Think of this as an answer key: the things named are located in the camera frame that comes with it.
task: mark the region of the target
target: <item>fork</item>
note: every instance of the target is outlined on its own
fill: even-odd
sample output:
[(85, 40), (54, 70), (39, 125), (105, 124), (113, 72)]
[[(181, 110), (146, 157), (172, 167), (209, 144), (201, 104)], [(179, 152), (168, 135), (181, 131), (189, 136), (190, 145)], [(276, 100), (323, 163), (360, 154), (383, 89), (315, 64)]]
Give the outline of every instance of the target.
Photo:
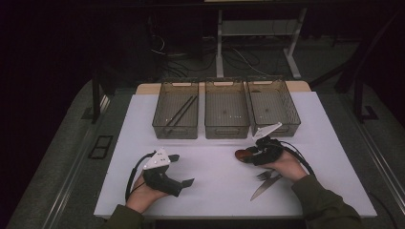
[(256, 178), (258, 178), (259, 180), (267, 180), (271, 178), (271, 174), (274, 172), (273, 169), (269, 169), (266, 170), (264, 172), (262, 172), (261, 174), (259, 174), (258, 176), (256, 176)]

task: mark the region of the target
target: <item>hand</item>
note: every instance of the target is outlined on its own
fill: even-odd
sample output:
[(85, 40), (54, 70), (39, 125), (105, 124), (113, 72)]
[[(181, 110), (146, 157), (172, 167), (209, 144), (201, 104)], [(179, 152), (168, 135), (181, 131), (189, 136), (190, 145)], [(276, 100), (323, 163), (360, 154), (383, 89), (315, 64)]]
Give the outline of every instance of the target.
[(276, 161), (261, 165), (261, 167), (275, 169), (283, 177), (290, 179), (292, 182), (296, 182), (307, 175), (307, 172), (303, 169), (297, 158), (287, 151), (283, 151), (280, 158)]
[(135, 191), (129, 196), (125, 206), (139, 212), (143, 213), (152, 205), (156, 200), (169, 196), (168, 194), (161, 192), (159, 190), (152, 189), (147, 186), (145, 180), (143, 179), (143, 171), (138, 177), (134, 184)]

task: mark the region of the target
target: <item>storage container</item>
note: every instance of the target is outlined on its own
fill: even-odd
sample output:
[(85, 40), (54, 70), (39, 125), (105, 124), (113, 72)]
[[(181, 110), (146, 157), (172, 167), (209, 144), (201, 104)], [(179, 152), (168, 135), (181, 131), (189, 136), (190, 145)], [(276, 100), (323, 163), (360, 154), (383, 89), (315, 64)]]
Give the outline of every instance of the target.
[(253, 135), (258, 128), (281, 122), (270, 136), (293, 136), (301, 124), (286, 81), (280, 76), (247, 78), (248, 108)]
[(242, 78), (205, 81), (205, 137), (247, 138), (249, 117)]
[(152, 126), (159, 139), (195, 139), (198, 134), (198, 78), (168, 78), (161, 83)]

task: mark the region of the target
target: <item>table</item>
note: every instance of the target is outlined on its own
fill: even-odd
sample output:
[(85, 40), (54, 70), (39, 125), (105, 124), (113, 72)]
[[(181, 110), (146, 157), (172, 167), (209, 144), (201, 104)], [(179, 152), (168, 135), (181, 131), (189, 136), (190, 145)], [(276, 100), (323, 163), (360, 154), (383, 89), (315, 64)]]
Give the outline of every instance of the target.
[[(277, 181), (258, 198), (250, 197), (261, 184), (255, 176), (261, 168), (243, 164), (234, 152), (254, 145), (247, 139), (206, 139), (204, 137), (204, 90), (200, 90), (199, 137), (197, 139), (156, 139), (152, 128), (159, 85), (140, 85), (133, 95), (104, 184), (95, 215), (107, 219), (124, 194), (132, 168), (145, 154), (164, 147), (180, 155), (167, 175), (175, 180), (194, 178), (178, 198), (158, 200), (144, 215), (147, 219), (299, 219), (298, 198), (286, 179)], [(376, 212), (352, 168), (316, 93), (302, 81), (288, 82), (302, 124), (294, 137), (279, 137), (297, 147), (327, 189), (351, 205), (361, 217)]]

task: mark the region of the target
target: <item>person's left hand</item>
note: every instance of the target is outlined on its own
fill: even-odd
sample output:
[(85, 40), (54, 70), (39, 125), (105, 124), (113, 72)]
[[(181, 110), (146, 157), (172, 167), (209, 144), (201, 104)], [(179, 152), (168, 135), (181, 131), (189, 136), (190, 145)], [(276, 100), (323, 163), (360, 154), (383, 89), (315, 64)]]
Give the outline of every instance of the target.
[(147, 186), (145, 180), (143, 179), (143, 171), (139, 175), (137, 181), (135, 181), (133, 192), (129, 196), (125, 206), (139, 212), (143, 213), (152, 205), (156, 200), (169, 196), (168, 194), (152, 189)]

